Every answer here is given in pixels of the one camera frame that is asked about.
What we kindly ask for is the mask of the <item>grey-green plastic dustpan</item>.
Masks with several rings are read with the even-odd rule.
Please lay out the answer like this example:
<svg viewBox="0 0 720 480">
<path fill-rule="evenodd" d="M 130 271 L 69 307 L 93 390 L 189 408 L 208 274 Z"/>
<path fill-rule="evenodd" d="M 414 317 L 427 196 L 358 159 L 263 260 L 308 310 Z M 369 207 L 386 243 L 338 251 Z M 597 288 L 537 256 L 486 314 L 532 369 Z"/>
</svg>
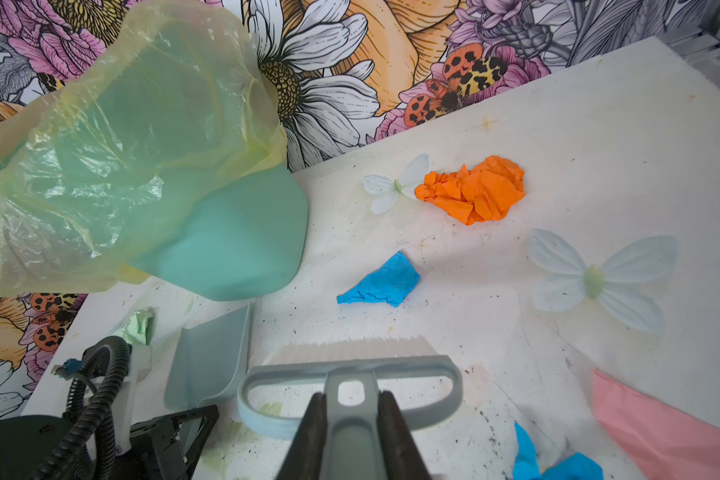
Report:
<svg viewBox="0 0 720 480">
<path fill-rule="evenodd" d="M 235 396 L 247 372 L 250 336 L 250 305 L 182 329 L 164 391 L 165 407 L 184 411 Z"/>
</svg>

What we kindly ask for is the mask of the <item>light green paper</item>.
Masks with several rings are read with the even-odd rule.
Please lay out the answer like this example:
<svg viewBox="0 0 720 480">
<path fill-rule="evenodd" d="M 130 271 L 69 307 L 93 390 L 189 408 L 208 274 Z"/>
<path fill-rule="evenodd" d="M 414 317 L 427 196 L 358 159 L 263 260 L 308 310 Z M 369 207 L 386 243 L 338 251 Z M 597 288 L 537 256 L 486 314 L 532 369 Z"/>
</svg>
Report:
<svg viewBox="0 0 720 480">
<path fill-rule="evenodd" d="M 131 345 L 147 346 L 152 338 L 154 315 L 149 310 L 136 310 L 124 321 L 117 335 Z"/>
</svg>

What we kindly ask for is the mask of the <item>grey-green hand brush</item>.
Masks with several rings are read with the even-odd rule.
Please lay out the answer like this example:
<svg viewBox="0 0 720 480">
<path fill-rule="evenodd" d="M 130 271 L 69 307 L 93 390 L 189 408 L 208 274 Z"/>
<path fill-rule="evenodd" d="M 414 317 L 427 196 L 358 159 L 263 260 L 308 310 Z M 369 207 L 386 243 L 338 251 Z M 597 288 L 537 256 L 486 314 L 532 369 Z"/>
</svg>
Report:
<svg viewBox="0 0 720 480">
<path fill-rule="evenodd" d="M 463 400 L 459 368 L 422 338 L 289 345 L 272 364 L 250 369 L 238 387 L 237 407 L 249 429 L 291 446 L 311 397 L 323 393 L 328 432 L 319 479 L 388 479 L 377 429 L 379 394 L 390 391 L 383 386 L 386 382 L 416 379 L 439 380 L 449 390 L 440 399 L 408 409 L 395 398 L 413 437 L 415 431 L 448 419 Z M 265 413 L 250 400 L 256 389 L 308 384 L 321 388 L 298 417 Z"/>
</svg>

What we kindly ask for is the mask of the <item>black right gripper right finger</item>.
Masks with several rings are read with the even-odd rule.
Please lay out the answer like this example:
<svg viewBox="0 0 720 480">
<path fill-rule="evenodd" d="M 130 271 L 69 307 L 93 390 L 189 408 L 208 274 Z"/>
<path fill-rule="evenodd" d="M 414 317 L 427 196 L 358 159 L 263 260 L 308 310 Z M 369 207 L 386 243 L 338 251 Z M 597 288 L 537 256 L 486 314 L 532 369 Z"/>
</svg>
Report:
<svg viewBox="0 0 720 480">
<path fill-rule="evenodd" d="M 377 429 L 389 480 L 431 480 L 426 465 L 390 391 L 379 394 Z"/>
</svg>

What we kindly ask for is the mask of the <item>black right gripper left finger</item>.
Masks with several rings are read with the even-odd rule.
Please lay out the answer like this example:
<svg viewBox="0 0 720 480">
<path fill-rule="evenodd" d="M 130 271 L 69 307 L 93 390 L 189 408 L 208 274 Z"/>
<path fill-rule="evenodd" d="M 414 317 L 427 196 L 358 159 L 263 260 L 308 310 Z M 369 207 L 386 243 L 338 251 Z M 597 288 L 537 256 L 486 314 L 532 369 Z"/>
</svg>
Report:
<svg viewBox="0 0 720 480">
<path fill-rule="evenodd" d="M 275 479 L 318 480 L 327 432 L 327 397 L 315 393 Z"/>
</svg>

